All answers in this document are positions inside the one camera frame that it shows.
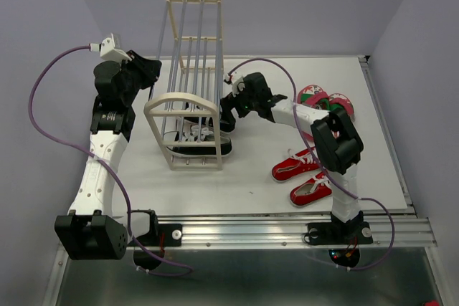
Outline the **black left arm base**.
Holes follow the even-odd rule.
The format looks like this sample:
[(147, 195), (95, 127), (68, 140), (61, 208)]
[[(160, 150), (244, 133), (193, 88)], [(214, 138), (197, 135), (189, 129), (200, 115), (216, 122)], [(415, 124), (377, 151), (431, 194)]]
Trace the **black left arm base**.
[[(165, 259), (166, 249), (180, 247), (183, 226), (180, 223), (164, 223), (158, 220), (154, 210), (134, 210), (131, 212), (133, 235), (145, 248), (154, 248), (153, 253)], [(133, 263), (145, 272), (157, 272), (161, 261), (145, 253), (132, 239), (128, 247), (134, 249)]]

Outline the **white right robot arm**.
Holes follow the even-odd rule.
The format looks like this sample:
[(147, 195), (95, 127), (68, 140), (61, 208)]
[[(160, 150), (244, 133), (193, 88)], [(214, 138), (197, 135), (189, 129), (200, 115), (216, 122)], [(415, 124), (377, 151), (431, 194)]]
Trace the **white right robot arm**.
[(330, 224), (331, 236), (345, 242), (355, 235), (353, 220), (361, 215), (356, 194), (356, 165), (364, 146), (352, 123), (354, 113), (350, 104), (345, 102), (338, 108), (323, 109), (313, 105), (315, 95), (309, 95), (306, 101), (274, 95), (259, 72), (238, 80), (227, 76), (224, 81), (232, 87), (220, 103), (224, 115), (235, 111), (243, 118), (255, 112), (272, 123), (298, 129), (306, 139), (306, 149), (272, 169), (276, 181), (317, 171), (317, 175), (290, 192), (290, 201), (296, 206), (306, 206), (331, 196), (334, 220)]

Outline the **black sneaker white laces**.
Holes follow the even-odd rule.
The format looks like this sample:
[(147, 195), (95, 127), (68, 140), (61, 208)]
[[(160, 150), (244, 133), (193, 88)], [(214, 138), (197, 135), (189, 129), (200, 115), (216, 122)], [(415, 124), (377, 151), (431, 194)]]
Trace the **black sneaker white laces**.
[(212, 158), (217, 156), (215, 134), (207, 127), (194, 126), (182, 134), (176, 133), (175, 141), (181, 145), (167, 146), (169, 152), (180, 158)]

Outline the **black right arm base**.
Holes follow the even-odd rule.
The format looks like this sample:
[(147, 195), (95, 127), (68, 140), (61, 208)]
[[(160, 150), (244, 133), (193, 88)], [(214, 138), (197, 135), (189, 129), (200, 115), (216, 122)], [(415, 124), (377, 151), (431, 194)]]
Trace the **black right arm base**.
[(331, 261), (338, 267), (355, 268), (360, 260), (360, 245), (374, 243), (372, 231), (366, 221), (352, 224), (350, 221), (318, 222), (307, 224), (303, 240), (311, 246), (328, 247)]

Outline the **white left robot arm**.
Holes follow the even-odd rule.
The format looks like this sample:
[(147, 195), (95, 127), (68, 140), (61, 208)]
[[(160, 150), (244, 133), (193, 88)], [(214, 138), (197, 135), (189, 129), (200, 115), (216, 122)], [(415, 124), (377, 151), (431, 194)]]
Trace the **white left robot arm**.
[(55, 232), (70, 259), (121, 259), (127, 226), (112, 217), (114, 174), (130, 141), (136, 114), (133, 101), (154, 86), (161, 62), (133, 50), (120, 62), (98, 64), (93, 74), (97, 95), (90, 123), (90, 155), (75, 200), (55, 220)]

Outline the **beige chrome shoe shelf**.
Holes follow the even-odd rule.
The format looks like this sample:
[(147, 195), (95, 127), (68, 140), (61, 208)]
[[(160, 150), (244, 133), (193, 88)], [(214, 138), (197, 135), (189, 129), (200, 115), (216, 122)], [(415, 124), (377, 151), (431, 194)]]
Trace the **beige chrome shoe shelf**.
[[(168, 34), (172, 35), (171, 57), (163, 62), (165, 85), (155, 86), (144, 115), (171, 170), (222, 169), (222, 27), (222, 0), (166, 0), (156, 57), (161, 58)], [(216, 157), (180, 158), (169, 152), (167, 146), (181, 145), (175, 141), (176, 133), (194, 126), (204, 128), (188, 123), (185, 117), (213, 117)]]

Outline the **pink flip-flop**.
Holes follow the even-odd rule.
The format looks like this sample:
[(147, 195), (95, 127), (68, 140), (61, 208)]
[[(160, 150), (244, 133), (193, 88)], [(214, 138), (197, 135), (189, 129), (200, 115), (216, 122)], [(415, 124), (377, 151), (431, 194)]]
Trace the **pink flip-flop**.
[(317, 110), (329, 110), (329, 98), (324, 89), (318, 85), (308, 85), (297, 95), (297, 103)]
[(333, 93), (328, 96), (328, 101), (330, 105), (330, 111), (342, 109), (345, 110), (347, 115), (351, 118), (352, 121), (355, 121), (355, 112), (354, 106), (352, 105), (350, 99), (342, 93)]

